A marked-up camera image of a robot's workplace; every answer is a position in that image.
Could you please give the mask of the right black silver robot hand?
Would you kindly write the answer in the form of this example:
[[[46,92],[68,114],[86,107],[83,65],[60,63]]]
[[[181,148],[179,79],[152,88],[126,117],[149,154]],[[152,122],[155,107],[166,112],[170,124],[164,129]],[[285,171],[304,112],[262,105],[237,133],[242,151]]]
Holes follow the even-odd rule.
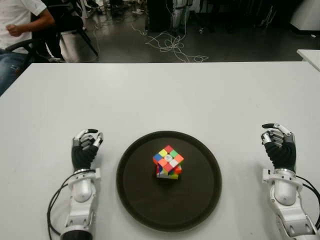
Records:
[[[275,169],[296,172],[297,149],[295,135],[280,123],[266,123],[261,134],[262,145]]]

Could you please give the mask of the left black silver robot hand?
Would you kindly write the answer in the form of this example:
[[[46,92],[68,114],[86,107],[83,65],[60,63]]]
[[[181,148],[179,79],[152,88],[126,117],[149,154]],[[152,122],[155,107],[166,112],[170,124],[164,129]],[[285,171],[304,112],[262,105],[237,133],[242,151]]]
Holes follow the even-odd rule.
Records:
[[[72,139],[71,161],[73,171],[89,170],[104,141],[104,134],[97,129],[81,130]]]

